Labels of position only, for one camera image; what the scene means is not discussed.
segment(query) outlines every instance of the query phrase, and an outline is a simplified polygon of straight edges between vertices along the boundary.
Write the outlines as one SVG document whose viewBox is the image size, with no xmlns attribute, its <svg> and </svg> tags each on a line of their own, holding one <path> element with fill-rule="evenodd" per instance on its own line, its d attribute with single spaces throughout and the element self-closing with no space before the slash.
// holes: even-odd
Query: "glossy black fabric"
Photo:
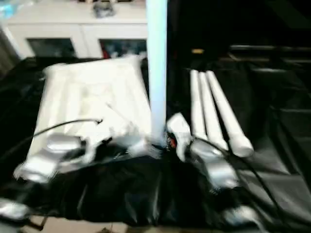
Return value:
<svg viewBox="0 0 311 233">
<path fill-rule="evenodd" d="M 33 133 L 43 81 L 42 68 L 54 59 L 26 60 L 1 82 L 1 152 Z M 182 112 L 190 123 L 189 70 L 168 71 L 168 117 Z M 311 231 L 310 140 L 311 95 L 308 66 L 215 62 L 194 64 L 215 74 L 255 148 L 247 160 L 275 196 L 290 232 Z M 26 145 L 0 158 L 1 184 L 9 183 Z M 108 156 L 99 148 L 99 156 Z M 45 187 L 42 199 L 32 203 L 38 214 L 96 222 L 121 221 L 129 225 L 168 225 L 231 229 L 215 210 L 202 188 L 202 177 L 190 164 L 178 161 L 173 151 L 162 159 L 141 157 L 97 165 L 58 176 Z M 282 229 L 275 206 L 256 177 L 240 163 L 245 189 L 237 193 L 260 213 L 268 228 Z"/>
</svg>

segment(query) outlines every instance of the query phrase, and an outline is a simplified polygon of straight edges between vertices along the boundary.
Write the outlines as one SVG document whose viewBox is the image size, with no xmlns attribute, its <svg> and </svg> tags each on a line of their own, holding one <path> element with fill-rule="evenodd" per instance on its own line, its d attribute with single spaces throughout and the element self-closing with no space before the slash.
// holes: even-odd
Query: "white cabinet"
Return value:
<svg viewBox="0 0 311 233">
<path fill-rule="evenodd" d="M 93 57 L 145 53 L 145 2 L 115 4 L 115 15 L 98 19 L 92 5 L 67 0 L 43 0 L 21 9 L 3 23 L 17 54 L 33 56 Z"/>
<path fill-rule="evenodd" d="M 9 25 L 11 42 L 25 57 L 88 57 L 78 25 Z"/>
</svg>

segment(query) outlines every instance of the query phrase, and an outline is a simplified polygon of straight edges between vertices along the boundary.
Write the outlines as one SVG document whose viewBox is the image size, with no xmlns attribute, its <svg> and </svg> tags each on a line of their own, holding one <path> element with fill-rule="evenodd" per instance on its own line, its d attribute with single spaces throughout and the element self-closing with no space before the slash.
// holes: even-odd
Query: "white cylinder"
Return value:
<svg viewBox="0 0 311 233">
<path fill-rule="evenodd" d="M 192 134 L 196 137 L 207 140 L 202 111 L 203 106 L 199 89 L 199 72 L 197 70 L 192 70 L 190 72 L 190 85 Z"/>
<path fill-rule="evenodd" d="M 212 93 L 210 92 L 209 83 L 207 81 L 206 74 L 203 72 L 200 72 L 200 81 L 207 137 L 210 142 L 216 144 L 224 150 L 228 150 L 228 145 L 224 140 L 223 133 L 218 121 L 218 116 Z"/>
<path fill-rule="evenodd" d="M 147 0 L 149 97 L 152 138 L 165 144 L 167 0 Z"/>
<path fill-rule="evenodd" d="M 253 146 L 244 135 L 214 72 L 207 71 L 207 77 L 220 115 L 228 132 L 232 152 L 240 157 L 251 155 L 254 152 Z"/>
</svg>

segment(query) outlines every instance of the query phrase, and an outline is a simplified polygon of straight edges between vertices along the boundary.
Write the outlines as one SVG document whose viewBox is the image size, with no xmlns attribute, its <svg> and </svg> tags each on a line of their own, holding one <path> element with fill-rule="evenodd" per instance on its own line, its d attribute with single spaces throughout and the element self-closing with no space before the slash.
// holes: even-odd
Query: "white pvc pipe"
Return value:
<svg viewBox="0 0 311 233">
<path fill-rule="evenodd" d="M 254 152 L 253 146 L 244 135 L 214 72 L 207 71 L 207 77 L 220 115 L 228 132 L 232 152 L 240 157 L 251 155 Z"/>
<path fill-rule="evenodd" d="M 166 123 L 167 0 L 147 0 L 149 97 L 152 138 L 164 145 Z"/>
<path fill-rule="evenodd" d="M 207 140 L 203 119 L 202 100 L 199 89 L 199 72 L 197 70 L 192 70 L 190 72 L 190 85 L 192 134 L 196 137 Z"/>
<path fill-rule="evenodd" d="M 224 140 L 223 133 L 218 121 L 218 116 L 212 93 L 210 92 L 209 83 L 207 81 L 206 74 L 203 72 L 200 72 L 200 81 L 207 137 L 210 142 L 216 144 L 224 150 L 228 150 L 228 145 Z"/>
</svg>

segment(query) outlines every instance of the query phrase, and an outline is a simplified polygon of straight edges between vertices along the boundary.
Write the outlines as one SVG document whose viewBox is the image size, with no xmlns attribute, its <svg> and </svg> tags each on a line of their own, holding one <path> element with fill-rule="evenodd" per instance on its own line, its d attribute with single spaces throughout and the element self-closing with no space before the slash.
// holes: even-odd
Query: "floor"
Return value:
<svg viewBox="0 0 311 233">
<path fill-rule="evenodd" d="M 41 217 L 34 217 L 32 221 L 40 224 Z M 37 230 L 24 227 L 25 233 L 39 233 Z M 238 231 L 235 233 L 259 233 L 260 231 Z M 168 227 L 131 228 L 123 223 L 90 223 L 85 221 L 70 221 L 64 218 L 50 217 L 41 233 L 223 233 L 206 229 L 179 229 Z"/>
</svg>

